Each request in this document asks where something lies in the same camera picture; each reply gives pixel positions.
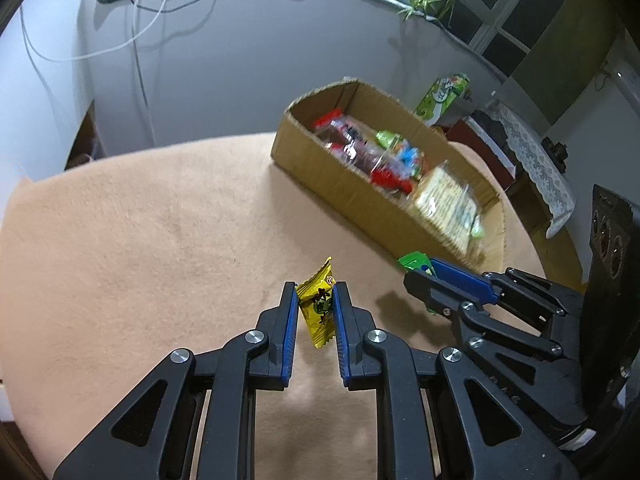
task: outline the lace cloth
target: lace cloth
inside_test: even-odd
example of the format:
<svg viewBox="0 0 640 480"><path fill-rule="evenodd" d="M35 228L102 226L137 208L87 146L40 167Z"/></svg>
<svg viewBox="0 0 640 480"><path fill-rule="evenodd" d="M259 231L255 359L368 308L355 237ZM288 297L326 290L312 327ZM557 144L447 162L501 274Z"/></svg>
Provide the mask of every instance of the lace cloth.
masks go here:
<svg viewBox="0 0 640 480"><path fill-rule="evenodd" d="M490 102L485 112L494 121L502 123L507 144L548 205L552 220L546 230L546 238L552 238L567 223L575 209L575 198L569 183L546 154L540 136L523 119L497 100Z"/></svg>

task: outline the yellow candy wrapper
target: yellow candy wrapper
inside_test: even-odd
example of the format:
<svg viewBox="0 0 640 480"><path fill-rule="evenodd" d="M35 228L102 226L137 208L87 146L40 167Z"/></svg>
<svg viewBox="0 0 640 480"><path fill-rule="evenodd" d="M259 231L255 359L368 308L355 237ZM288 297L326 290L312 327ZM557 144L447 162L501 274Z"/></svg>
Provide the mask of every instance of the yellow candy wrapper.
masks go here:
<svg viewBox="0 0 640 480"><path fill-rule="evenodd" d="M334 283L334 277L331 274L331 256L329 256L315 275L296 287L300 310L316 348L322 348L335 336L332 312Z"/></svg>

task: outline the beige tablecloth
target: beige tablecloth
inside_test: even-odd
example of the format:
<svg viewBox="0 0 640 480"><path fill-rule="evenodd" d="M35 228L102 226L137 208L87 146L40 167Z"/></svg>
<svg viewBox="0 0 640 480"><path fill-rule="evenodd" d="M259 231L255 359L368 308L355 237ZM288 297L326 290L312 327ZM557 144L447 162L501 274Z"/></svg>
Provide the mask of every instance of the beige tablecloth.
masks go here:
<svg viewBox="0 0 640 480"><path fill-rule="evenodd" d="M278 303L284 281L305 280L330 255L378 326L416 348L453 343L388 254L271 164L272 142L140 152L15 191L0 235L0 359L47 474L172 349L219 348ZM542 276L503 200L505 263ZM335 344L314 348L302 316L298 330L290 387L258 393L257 478L373 478L374 393L344 389Z"/></svg>

